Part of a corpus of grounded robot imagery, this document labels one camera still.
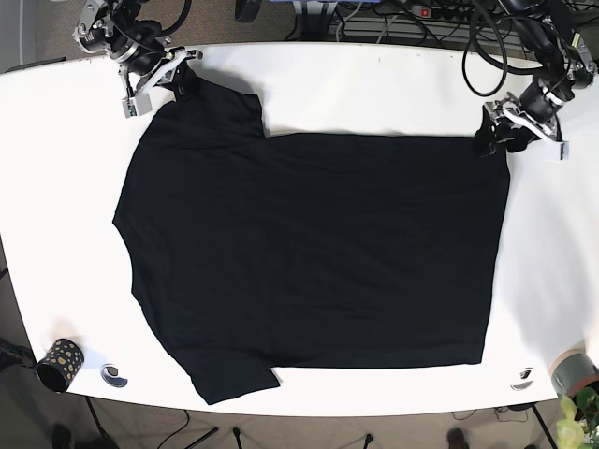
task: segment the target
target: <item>cable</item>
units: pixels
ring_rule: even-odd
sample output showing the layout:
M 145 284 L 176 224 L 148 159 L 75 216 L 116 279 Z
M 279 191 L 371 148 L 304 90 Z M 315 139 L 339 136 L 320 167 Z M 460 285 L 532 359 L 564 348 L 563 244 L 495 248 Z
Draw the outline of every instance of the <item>cable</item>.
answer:
M 501 70 L 504 70 L 504 68 L 507 68 L 507 72 L 511 73 L 512 75 L 534 75 L 536 73 L 540 73 L 543 71 L 543 67 L 534 67 L 534 68 L 519 68 L 519 67 L 513 67 L 510 64 L 507 63 L 507 57 L 505 58 L 504 61 L 497 61 L 496 59 L 492 58 L 489 56 L 489 54 L 480 46 L 480 44 L 478 43 L 478 40 L 476 39 L 476 34 L 478 33 L 478 18 L 480 17 L 480 13 L 477 11 L 473 14 L 472 19 L 470 20 L 470 41 L 467 44 L 467 48 L 470 47 L 470 44 L 472 44 L 472 46 L 475 48 L 476 52 L 480 55 L 481 58 L 483 58 L 487 63 L 491 64 L 492 66 L 494 66 L 495 68 L 499 68 Z M 519 16 L 505 16 L 504 18 L 508 18 L 508 19 L 518 19 Z M 502 40 L 498 41 L 499 47 L 501 49 L 501 47 L 503 46 L 503 48 L 505 49 L 505 44 L 503 43 Z
M 183 22 L 185 22 L 185 19 L 187 19 L 187 16 L 189 15 L 189 10 L 191 9 L 191 2 L 192 0 L 185 0 L 185 3 L 183 4 L 183 11 L 181 11 L 179 19 L 177 19 L 166 30 L 162 30 L 162 33 L 160 33 L 160 37 L 172 35 L 175 31 L 181 28 L 181 25 L 183 25 Z
M 455 27 L 453 30 L 451 30 L 451 33 L 449 33 L 449 34 L 447 34 L 447 35 L 445 35 L 445 36 L 441 37 L 439 40 L 443 41 L 443 39 L 447 39 L 448 37 L 452 37 L 452 36 L 453 36 L 453 34 L 454 34 L 456 31 L 458 31 L 462 25 L 463 25 L 463 23 L 462 23 L 462 22 L 458 23 L 458 24 L 456 25 L 456 27 Z
M 391 0 L 391 2 L 393 3 L 393 5 L 397 6 L 399 9 L 401 9 L 405 13 L 406 16 L 408 16 L 414 22 L 418 23 L 418 26 L 421 26 L 422 28 L 424 28 L 426 30 L 427 34 L 431 35 L 432 38 L 437 41 L 437 44 L 439 45 L 439 47 L 441 47 L 442 49 L 445 48 L 443 46 L 443 42 L 441 42 L 439 40 L 439 38 L 429 29 L 429 27 L 427 25 L 425 25 L 424 22 L 419 17 L 417 17 L 414 13 L 412 13 L 412 11 L 410 11 L 408 8 L 406 8 L 404 5 L 402 5 L 402 3 L 399 0 Z
M 291 30 L 291 33 L 289 33 L 287 37 L 283 39 L 283 41 L 290 40 L 291 37 L 296 34 L 296 31 L 298 31 L 298 14 L 296 14 L 296 19 L 294 20 L 293 29 Z
M 379 12 L 379 11 L 376 10 L 376 7 L 373 8 L 373 13 L 376 14 L 377 16 L 379 16 L 379 17 L 385 18 L 386 23 L 387 23 L 387 16 L 404 17 L 405 19 L 414 22 L 414 24 L 418 28 L 420 28 L 420 31 L 422 31 L 422 37 L 420 38 L 420 40 L 416 44 L 414 44 L 416 47 L 418 45 L 421 45 L 422 43 L 424 43 L 425 40 L 427 40 L 427 36 L 429 35 L 430 30 L 427 31 L 428 28 L 426 26 L 424 26 L 424 23 L 422 23 L 422 21 L 415 21 L 412 17 L 408 17 L 408 16 L 406 16 L 405 14 L 402 14 L 402 13 L 397 13 L 397 12 L 387 12 L 387 13 Z
M 345 36 L 345 19 L 343 18 L 343 14 L 339 12 L 338 8 L 335 8 L 335 15 L 339 19 L 341 27 L 341 34 Z
M 507 412 L 509 409 L 507 407 L 495 407 L 493 409 L 493 413 L 495 413 L 495 417 L 497 418 L 497 421 L 500 423 L 526 423 L 528 421 L 528 410 L 525 410 L 524 412 L 526 412 L 526 419 L 524 421 L 520 420 L 520 419 L 500 419 L 499 414 L 500 413 L 505 413 Z
M 344 22 L 341 22 L 341 23 L 339 23 L 339 25 L 337 25 L 337 30 L 335 31 L 335 37 L 337 39 L 337 42 L 341 42 L 341 36 L 340 36 L 341 27 L 343 27 L 343 30 L 345 30 L 345 26 L 347 25 L 347 23 L 352 19 L 352 17 L 354 17 L 356 14 L 359 13 L 359 10 L 361 7 L 362 7 L 362 2 L 359 2 L 358 5 L 356 6 L 356 9 L 354 9 L 354 11 L 344 19 Z
M 477 411 L 478 410 L 473 410 L 472 413 L 470 413 L 468 416 L 464 418 L 456 418 L 455 412 L 452 412 L 451 415 L 453 416 L 453 419 L 455 419 L 456 421 L 465 421 L 468 418 L 472 418 Z
M 381 34 L 378 35 L 378 38 L 376 39 L 375 44 L 380 44 L 381 43 L 381 40 L 383 40 L 383 36 L 385 35 L 385 31 L 387 31 L 387 35 L 389 34 L 389 26 L 392 25 L 397 20 L 398 17 L 400 17 L 399 14 L 394 15 L 391 18 L 391 20 L 387 23 L 387 16 L 385 16 L 385 28 L 383 28 L 381 30 Z
M 162 445 L 167 442 L 168 440 L 170 440 L 170 438 L 174 437 L 175 435 L 177 435 L 179 432 L 181 432 L 184 428 L 186 428 L 189 425 L 189 421 L 190 421 L 190 417 L 189 417 L 189 413 L 187 412 L 187 410 L 183 410 L 185 412 L 185 416 L 187 417 L 187 421 L 185 421 L 185 424 L 183 424 L 181 427 L 179 427 L 177 430 L 175 430 L 174 432 L 172 432 L 170 435 L 168 435 L 164 440 L 162 440 L 162 442 L 160 444 L 158 444 L 158 447 L 156 449 L 160 449 L 162 447 Z
M 591 22 L 595 22 L 597 19 L 599 19 L 599 16 L 597 17 L 593 17 L 592 19 L 588 19 L 587 21 L 581 23 L 578 25 L 578 28 L 581 28 L 582 26 L 586 25 L 587 23 L 591 23 Z
M 125 31 L 123 31 L 123 29 L 119 26 L 119 24 L 117 23 L 117 21 L 114 20 L 114 11 L 112 10 L 112 5 L 113 5 L 113 3 L 109 5 L 109 17 L 110 17 L 110 20 L 112 21 L 112 23 L 114 24 L 114 27 L 119 31 L 119 33 L 121 33 L 127 39 L 132 40 L 133 42 L 135 42 L 136 44 L 138 44 L 140 47 L 142 47 L 143 49 L 146 49 L 147 51 L 149 51 L 151 53 L 155 53 L 155 54 L 158 54 L 160 56 L 166 56 L 167 55 L 167 53 L 164 50 L 153 49 L 152 47 L 144 44 L 143 42 L 141 42 L 138 39 L 133 38 L 128 33 L 126 33 Z
M 87 406 L 89 407 L 90 412 L 92 413 L 92 417 L 94 418 L 95 426 L 97 427 L 97 431 L 100 432 L 100 436 L 104 439 L 105 442 L 107 442 L 114 449 L 120 449 L 119 446 L 117 445 L 117 443 L 114 442 L 114 440 L 110 437 L 109 433 L 106 430 L 104 430 L 104 428 L 100 424 L 100 420 L 97 419 L 97 414 L 95 414 L 95 409 L 94 409 L 94 406 L 92 405 L 92 401 L 90 400 L 89 396 L 85 397 L 85 402 L 87 402 Z
M 512 24 L 513 24 L 513 22 L 512 22 L 512 21 L 510 21 L 510 22 L 509 22 L 509 26 L 508 26 L 508 28 L 507 28 L 507 32 L 506 32 L 506 33 L 505 33 L 505 34 L 502 36 L 502 39 L 503 39 L 503 40 L 506 40 L 506 39 L 507 39 L 507 37 L 509 36 L 509 34 L 512 32 Z M 480 27 L 478 28 L 478 35 L 479 35 L 479 36 L 481 36 L 483 39 L 485 39 L 485 40 L 488 40 L 488 41 L 490 41 L 490 42 L 497 42 L 497 40 L 496 40 L 496 39 L 494 39 L 494 38 L 492 38 L 492 37 L 488 37 L 488 36 L 486 36 L 486 35 L 484 35 L 484 34 L 483 34 L 483 30 L 482 30 L 482 29 L 483 29 L 483 27 L 484 27 L 484 25 L 482 25 L 482 26 L 480 26 Z
M 501 90 L 501 88 L 504 87 L 505 80 L 507 79 L 507 70 L 509 67 L 509 65 L 507 63 L 507 51 L 505 49 L 504 41 L 501 39 L 502 34 L 499 32 L 499 29 L 497 28 L 497 25 L 495 24 L 493 19 L 490 17 L 489 12 L 480 4 L 480 2 L 478 0 L 472 0 L 472 1 L 478 8 L 478 12 L 475 12 L 472 16 L 472 19 L 470 20 L 470 38 L 468 39 L 468 43 L 466 44 L 466 49 L 464 50 L 464 54 L 461 58 L 461 74 L 464 78 L 464 82 L 468 86 L 468 89 L 470 89 L 474 94 L 476 94 L 478 96 L 483 96 L 483 97 L 492 96 L 492 95 L 497 94 Z M 480 92 L 477 89 L 475 89 L 475 87 L 471 84 L 470 80 L 468 80 L 468 74 L 466 73 L 466 58 L 468 57 L 468 50 L 470 49 L 470 44 L 473 42 L 476 42 L 476 31 L 477 31 L 476 24 L 478 22 L 478 18 L 480 17 L 480 15 L 483 16 L 483 18 L 487 21 L 487 23 L 490 25 L 491 29 L 493 30 L 493 33 L 495 33 L 495 35 L 497 36 L 497 43 L 499 44 L 499 50 L 502 54 L 502 77 L 499 80 L 499 82 L 497 83 L 497 86 L 495 86 L 494 89 L 491 89 L 488 92 Z
M 526 419 L 524 421 L 520 419 L 501 419 L 499 415 L 501 413 L 506 413 L 508 410 L 509 409 L 507 407 L 495 407 L 493 409 L 493 413 L 495 414 L 495 418 L 497 419 L 498 423 L 526 423 L 528 421 L 528 410 L 525 411 Z M 478 412 L 478 410 L 473 410 L 470 414 L 464 416 L 463 418 L 458 418 L 455 412 L 452 412 L 451 415 L 453 416 L 453 419 L 455 419 L 456 421 L 466 421 L 467 419 L 472 418 L 476 412 Z

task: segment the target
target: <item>black cable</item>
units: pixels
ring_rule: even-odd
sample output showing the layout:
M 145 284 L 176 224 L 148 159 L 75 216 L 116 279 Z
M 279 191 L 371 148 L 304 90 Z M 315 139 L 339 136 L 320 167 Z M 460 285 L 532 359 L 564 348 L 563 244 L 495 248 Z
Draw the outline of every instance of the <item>black cable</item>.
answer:
M 376 7 L 373 7 L 373 13 L 379 17 L 385 18 L 385 24 L 387 27 L 387 35 L 388 35 L 388 23 L 387 23 L 388 16 L 402 16 L 402 17 L 406 18 L 407 20 L 412 21 L 414 23 L 414 25 L 416 25 L 418 28 L 420 28 L 420 31 L 422 32 L 422 37 L 416 44 L 414 44 L 415 47 L 417 47 L 418 45 L 422 45 L 424 43 L 424 41 L 427 40 L 427 36 L 429 35 L 429 33 L 431 33 L 431 30 L 429 30 L 428 27 L 421 20 L 418 20 L 417 18 L 416 18 L 416 20 L 414 20 L 414 18 L 416 17 L 416 16 L 414 16 L 414 14 L 412 14 L 413 17 L 409 17 L 406 14 L 400 13 L 400 12 L 379 12 L 376 10 Z
M 472 413 L 470 413 L 468 416 L 465 416 L 463 418 L 456 418 L 455 412 L 452 412 L 451 415 L 453 416 L 453 419 L 455 419 L 456 421 L 465 421 L 468 418 L 472 418 L 476 412 L 477 412 L 477 410 L 473 410 Z
M 183 11 L 181 11 L 179 19 L 177 19 L 166 30 L 162 30 L 162 33 L 160 33 L 160 37 L 172 35 L 175 31 L 181 28 L 181 25 L 183 25 L 183 22 L 185 22 L 185 19 L 187 19 L 187 16 L 189 15 L 189 10 L 191 9 L 191 2 L 192 0 L 185 0 L 185 3 L 183 4 Z
M 296 18 L 295 18 L 295 20 L 294 20 L 293 29 L 291 30 L 291 33 L 289 33 L 289 34 L 286 36 L 286 38 L 285 38 L 285 39 L 283 39 L 283 41 L 290 40 L 290 39 L 291 39 L 291 37 L 292 37 L 293 35 L 295 35 L 295 34 L 296 34 L 296 31 L 298 31 L 298 14 L 296 14 Z
M 495 21 L 490 17 L 489 12 L 480 4 L 480 2 L 478 0 L 472 0 L 472 1 L 476 5 L 478 11 L 473 14 L 472 19 L 470 20 L 470 38 L 468 39 L 468 43 L 466 44 L 466 49 L 464 50 L 464 54 L 461 58 L 461 74 L 464 78 L 464 82 L 466 83 L 468 88 L 474 94 L 476 94 L 478 96 L 483 96 L 483 97 L 492 96 L 492 95 L 497 94 L 501 90 L 501 88 L 504 87 L 505 80 L 507 79 L 507 69 L 509 67 L 509 64 L 507 63 L 507 50 L 505 49 L 504 41 L 501 39 L 502 34 L 499 32 L 499 29 L 497 28 Z M 468 74 L 466 73 L 466 58 L 468 57 L 468 50 L 470 49 L 470 44 L 476 42 L 477 23 L 478 23 L 478 18 L 481 15 L 487 21 L 487 23 L 490 25 L 491 29 L 493 30 L 493 33 L 495 33 L 495 35 L 497 36 L 497 43 L 499 44 L 499 50 L 502 54 L 502 77 L 499 80 L 499 82 L 497 83 L 497 86 L 495 86 L 495 88 L 491 89 L 488 92 L 480 92 L 477 89 L 475 89 L 475 87 L 472 85 L 470 80 L 468 80 Z
M 337 16 L 337 18 L 339 19 L 339 22 L 341 22 L 341 36 L 345 36 L 345 18 L 343 17 L 343 14 L 341 12 L 339 12 L 338 8 L 335 8 L 335 15 Z
M 555 441 L 553 441 L 553 437 L 551 436 L 551 432 L 549 432 L 549 429 L 547 428 L 547 425 L 545 424 L 545 421 L 543 420 L 543 416 L 541 416 L 541 413 L 539 413 L 539 411 L 536 408 L 536 404 L 533 404 L 532 409 L 533 409 L 533 412 L 534 412 L 534 416 L 536 416 L 536 420 L 541 425 L 541 428 L 543 429 L 543 432 L 545 433 L 545 436 L 547 437 L 547 439 L 549 441 L 549 444 L 551 444 L 551 448 L 552 449 L 558 449 L 557 444 L 555 443 Z
M 165 442 L 170 440 L 172 437 L 177 435 L 179 432 L 181 432 L 184 428 L 186 428 L 189 425 L 189 421 L 191 420 L 191 418 L 189 417 L 189 413 L 187 412 L 187 410 L 183 410 L 183 411 L 185 412 L 185 416 L 187 417 L 187 421 L 185 421 L 185 424 L 183 424 L 177 430 L 175 430 L 170 435 L 168 435 L 164 440 L 162 440 L 162 442 L 160 444 L 158 444 L 158 447 L 156 449 L 160 449 Z
M 92 405 L 92 401 L 90 400 L 89 396 L 85 397 L 85 402 L 87 402 L 87 406 L 89 407 L 90 412 L 92 413 L 92 417 L 94 418 L 95 426 L 97 427 L 97 431 L 100 433 L 100 436 L 104 439 L 105 442 L 107 442 L 114 449 L 120 449 L 119 446 L 117 445 L 117 443 L 114 442 L 112 437 L 109 435 L 109 433 L 106 430 L 104 430 L 104 428 L 100 424 L 100 420 L 97 419 L 97 414 L 95 414 L 95 409 L 94 409 L 94 406 Z
M 509 26 L 507 28 L 507 31 L 505 32 L 505 34 L 502 36 L 503 40 L 506 40 L 507 37 L 509 36 L 509 34 L 512 32 L 512 24 L 514 22 L 513 21 L 509 21 Z M 489 42 L 497 42 L 496 39 L 494 39 L 493 37 L 489 37 L 483 34 L 483 27 L 484 25 L 478 27 L 478 35 L 481 36 L 483 39 L 488 40 Z
M 490 57 L 490 55 L 480 46 L 478 40 L 476 39 L 476 34 L 478 32 L 477 26 L 478 26 L 478 18 L 479 17 L 480 17 L 480 14 L 477 11 L 473 14 L 472 19 L 470 20 L 470 41 L 466 45 L 467 48 L 470 48 L 470 44 L 472 44 L 472 46 L 475 48 L 476 52 L 487 63 L 489 63 L 492 66 L 494 66 L 495 68 L 499 68 L 501 70 L 504 70 L 504 68 L 506 67 L 507 72 L 511 73 L 512 75 L 534 75 L 534 74 L 544 71 L 543 67 L 534 67 L 534 68 L 513 67 L 507 63 L 507 58 L 505 58 L 504 61 L 499 62 L 496 59 Z M 520 19 L 520 16 L 504 16 L 504 17 L 507 19 Z M 501 49 L 502 45 L 504 46 L 504 49 L 505 49 L 505 45 L 502 40 L 499 40 L 498 44 L 499 44 L 500 49 Z
M 461 26 L 463 26 L 463 25 L 464 25 L 464 23 L 462 23 L 462 22 L 458 23 L 458 24 L 456 25 L 456 27 L 455 27 L 453 30 L 451 30 L 451 32 L 450 32 L 449 34 L 447 34 L 447 35 L 445 35 L 445 36 L 441 37 L 439 40 L 443 41 L 443 39 L 447 39 L 448 37 L 452 37 L 452 36 L 454 35 L 454 33 L 455 33 L 456 31 L 458 31 L 458 30 L 460 29 L 460 27 L 461 27 Z
M 358 3 L 360 3 L 360 2 L 354 2 L 354 3 L 351 3 L 351 2 L 339 2 L 338 5 L 340 7 L 345 8 L 345 9 L 349 9 L 350 11 L 355 11 L 358 8 Z M 385 0 L 381 0 L 378 3 L 378 5 L 383 5 L 384 3 L 385 3 Z M 374 4 L 371 4 L 371 5 L 362 5 L 359 10 L 360 11 L 370 11 L 373 8 L 374 8 Z
M 427 25 L 425 25 L 424 22 L 419 17 L 417 17 L 414 13 L 412 13 L 412 11 L 410 11 L 407 7 L 402 5 L 402 2 L 400 2 L 399 0 L 391 0 L 391 3 L 393 3 L 393 5 L 395 5 L 399 9 L 401 9 L 405 13 L 405 15 L 407 15 L 410 19 L 412 19 L 418 26 L 421 26 L 422 29 L 426 30 L 427 34 L 431 35 L 432 38 L 434 40 L 436 40 L 439 47 L 441 47 L 442 49 L 445 48 L 443 46 L 443 42 L 441 42 L 439 40 L 439 38 L 429 29 L 429 27 Z
M 495 417 L 497 418 L 497 421 L 500 423 L 526 423 L 528 422 L 528 410 L 525 410 L 524 412 L 526 413 L 526 419 L 525 420 L 521 420 L 521 419 L 500 419 L 499 414 L 500 413 L 505 413 L 507 412 L 509 409 L 507 407 L 495 407 L 493 409 L 493 413 L 495 413 Z
M 167 55 L 167 53 L 164 50 L 153 49 L 152 47 L 150 47 L 150 46 L 144 44 L 143 42 L 141 42 L 139 39 L 135 39 L 131 35 L 129 35 L 128 33 L 126 33 L 123 30 L 123 28 L 121 28 L 119 26 L 119 24 L 117 23 L 117 21 L 114 20 L 114 11 L 112 10 L 112 5 L 113 5 L 113 3 L 109 5 L 109 17 L 110 17 L 110 20 L 112 21 L 112 23 L 114 24 L 114 27 L 119 31 L 119 33 L 121 33 L 127 39 L 132 40 L 133 42 L 135 42 L 136 44 L 138 44 L 143 49 L 146 49 L 150 53 L 155 53 L 155 54 L 158 54 L 160 56 L 166 56 Z
M 578 25 L 578 28 L 580 28 L 580 27 L 582 27 L 582 26 L 586 25 L 587 23 L 595 22 L 597 19 L 599 19 L 599 16 L 597 16 L 597 17 L 593 17 L 592 19 L 588 19 L 587 21 L 585 21 L 585 22 L 583 22 L 583 23 L 580 23 L 580 24 Z

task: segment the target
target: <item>metal bracket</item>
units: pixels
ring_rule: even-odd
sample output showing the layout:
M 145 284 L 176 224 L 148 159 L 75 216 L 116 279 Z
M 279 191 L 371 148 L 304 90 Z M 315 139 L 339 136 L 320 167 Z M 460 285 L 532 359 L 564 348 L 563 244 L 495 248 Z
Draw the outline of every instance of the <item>metal bracket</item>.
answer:
M 519 100 L 510 92 L 501 101 L 485 103 L 485 110 L 495 127 L 509 121 L 510 129 L 526 128 L 531 131 L 544 142 L 549 160 L 563 161 L 569 158 L 569 144 L 559 138 L 559 124 L 556 117 L 548 123 L 538 122 L 521 109 Z
M 123 82 L 124 89 L 127 93 L 122 100 L 124 116 L 138 117 L 152 111 L 152 102 L 150 101 L 150 91 L 154 86 L 162 86 L 171 84 L 177 67 L 187 59 L 200 59 L 202 53 L 198 50 L 187 51 L 185 48 L 180 48 L 167 53 L 166 62 L 161 64 L 154 72 L 148 74 L 139 80 L 135 91 L 131 87 L 129 81 L 129 72 L 126 67 L 119 68 L 119 76 Z

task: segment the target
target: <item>floor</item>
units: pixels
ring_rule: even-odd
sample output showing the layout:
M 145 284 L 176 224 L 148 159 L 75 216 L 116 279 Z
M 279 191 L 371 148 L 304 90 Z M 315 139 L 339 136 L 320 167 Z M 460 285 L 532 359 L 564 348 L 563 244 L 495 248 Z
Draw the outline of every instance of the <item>floor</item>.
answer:
M 81 11 L 82 0 L 37 3 L 37 57 L 84 57 L 70 34 Z M 144 16 L 171 23 L 182 1 L 153 1 Z M 233 20 L 234 0 L 196 1 L 189 20 L 174 36 L 173 45 L 213 42 L 282 40 L 293 28 L 290 5 L 265 3 L 258 20 L 241 25 Z M 0 244 L 0 268 L 5 266 Z M 10 276 L 0 281 L 0 337 L 28 344 Z M 77 441 L 97 435 L 82 397 L 55 395 L 47 391 L 31 370 L 10 368 L 0 375 L 0 445 L 15 449 L 50 448 L 51 426 L 61 423 L 72 429 Z M 121 449 L 154 449 L 185 422 L 183 411 L 95 400 L 99 418 Z M 549 428 L 559 419 L 557 401 L 539 404 Z M 445 435 L 452 427 L 463 428 L 473 449 L 519 449 L 528 444 L 549 448 L 532 413 L 491 410 L 378 418 L 280 418 L 221 413 L 190 413 L 185 431 L 172 438 L 169 448 L 183 448 L 213 426 L 221 430 L 202 443 L 206 449 L 234 448 L 233 427 L 242 431 L 246 449 L 285 447 L 360 449 L 366 433 L 372 433 L 372 449 L 446 447 Z

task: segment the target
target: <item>green leaf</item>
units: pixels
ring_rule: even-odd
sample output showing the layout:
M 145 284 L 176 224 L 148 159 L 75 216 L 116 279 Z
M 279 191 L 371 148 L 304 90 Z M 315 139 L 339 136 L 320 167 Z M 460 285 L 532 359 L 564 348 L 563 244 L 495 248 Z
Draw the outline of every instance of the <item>green leaf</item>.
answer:
M 577 406 L 569 397 L 566 395 L 561 397 L 560 407 L 562 407 L 563 417 L 569 421 L 574 421 L 574 417 L 577 415 Z
M 558 430 L 557 445 L 559 449 L 578 449 L 584 441 L 582 427 L 571 419 L 561 419 L 556 423 Z
M 588 386 L 585 386 L 577 393 L 577 406 L 581 410 L 588 409 L 589 407 L 591 407 L 591 404 L 593 404 L 596 399 L 597 394 L 595 393 L 595 390 L 589 388 Z

